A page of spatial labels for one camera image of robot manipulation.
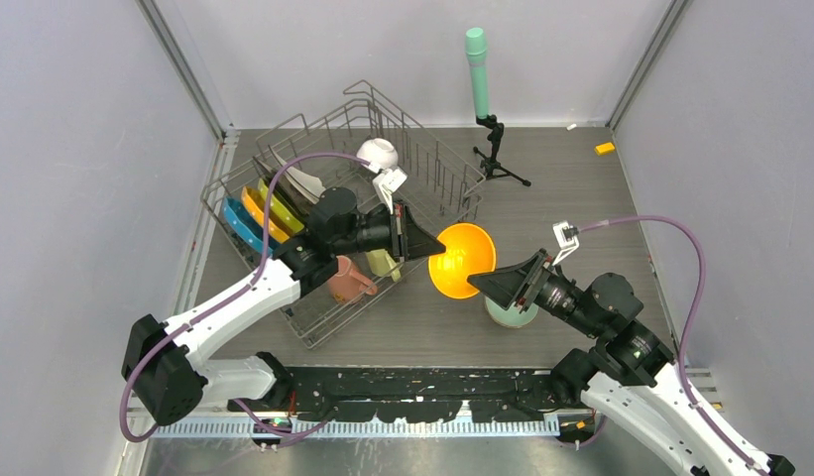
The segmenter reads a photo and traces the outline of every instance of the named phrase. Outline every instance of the small stand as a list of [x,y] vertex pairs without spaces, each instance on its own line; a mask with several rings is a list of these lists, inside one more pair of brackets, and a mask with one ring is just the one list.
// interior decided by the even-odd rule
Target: small stand
[[[477,124],[491,129],[491,132],[486,138],[489,142],[491,142],[491,157],[487,157],[485,154],[480,152],[480,149],[477,146],[474,146],[474,154],[477,154],[483,158],[483,160],[480,161],[480,169],[485,170],[486,180],[512,177],[520,180],[524,186],[531,186],[531,181],[522,178],[509,169],[504,168],[500,162],[497,161],[497,153],[500,152],[500,141],[503,140],[503,133],[505,132],[506,126],[503,125],[502,122],[497,122],[497,116],[494,114],[486,116],[483,119],[478,117]],[[494,171],[500,171],[502,174],[495,175]]]

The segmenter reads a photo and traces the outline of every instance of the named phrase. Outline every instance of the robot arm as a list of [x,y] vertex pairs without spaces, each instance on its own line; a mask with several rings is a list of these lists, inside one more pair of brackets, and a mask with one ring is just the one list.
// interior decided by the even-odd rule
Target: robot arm
[[[387,190],[390,196],[393,187],[397,185]],[[132,327],[122,375],[128,379],[149,350],[168,336],[168,329],[189,325],[194,316],[209,312],[204,322],[165,346],[136,380],[134,390],[156,423],[175,423],[198,405],[286,392],[286,371],[270,354],[208,359],[261,317],[325,284],[337,272],[337,255],[380,249],[404,262],[443,253],[444,245],[418,226],[401,201],[382,203],[363,214],[354,193],[330,188],[313,206],[304,230],[276,250],[256,283],[257,272],[163,322],[151,315],[139,319]]]
[[[521,312],[537,305],[596,339],[588,351],[573,349],[551,372],[556,394],[610,417],[660,456],[679,475],[788,476],[794,466],[768,455],[739,435],[698,392],[698,404],[684,395],[672,352],[636,317],[642,302],[629,282],[606,273],[581,290],[556,266],[578,248],[573,228],[554,226],[561,252],[552,259],[541,249],[528,260],[468,282],[500,307]],[[701,408],[745,455],[747,464],[711,430]]]

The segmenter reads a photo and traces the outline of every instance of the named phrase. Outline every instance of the white wall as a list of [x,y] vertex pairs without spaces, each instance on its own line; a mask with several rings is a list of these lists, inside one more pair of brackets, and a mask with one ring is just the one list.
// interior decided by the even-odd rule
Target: white wall
[[427,124],[472,124],[465,31],[486,30],[492,111],[604,123],[668,0],[165,0],[188,60],[238,128],[338,106],[365,78]]
[[214,151],[134,2],[0,2],[0,475],[113,474]]
[[[703,239],[690,357],[745,436],[814,474],[814,0],[693,2],[617,139],[638,212]],[[694,253],[660,226],[650,246],[683,318]]]

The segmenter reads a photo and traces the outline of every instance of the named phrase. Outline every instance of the pink pitcher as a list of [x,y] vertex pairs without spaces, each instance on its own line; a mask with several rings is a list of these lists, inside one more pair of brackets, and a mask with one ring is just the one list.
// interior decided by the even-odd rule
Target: pink pitcher
[[347,256],[337,256],[339,270],[328,280],[328,289],[337,302],[352,302],[362,294],[375,295],[378,287],[374,282],[360,273],[357,265]]

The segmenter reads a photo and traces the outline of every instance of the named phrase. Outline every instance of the mint green tube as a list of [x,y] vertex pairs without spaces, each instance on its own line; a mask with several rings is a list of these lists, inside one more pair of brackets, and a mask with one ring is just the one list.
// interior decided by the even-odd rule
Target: mint green tube
[[471,66],[471,90],[474,92],[474,112],[477,117],[488,116],[488,74],[485,60],[488,57],[488,43],[482,28],[472,28],[465,32],[465,55]]

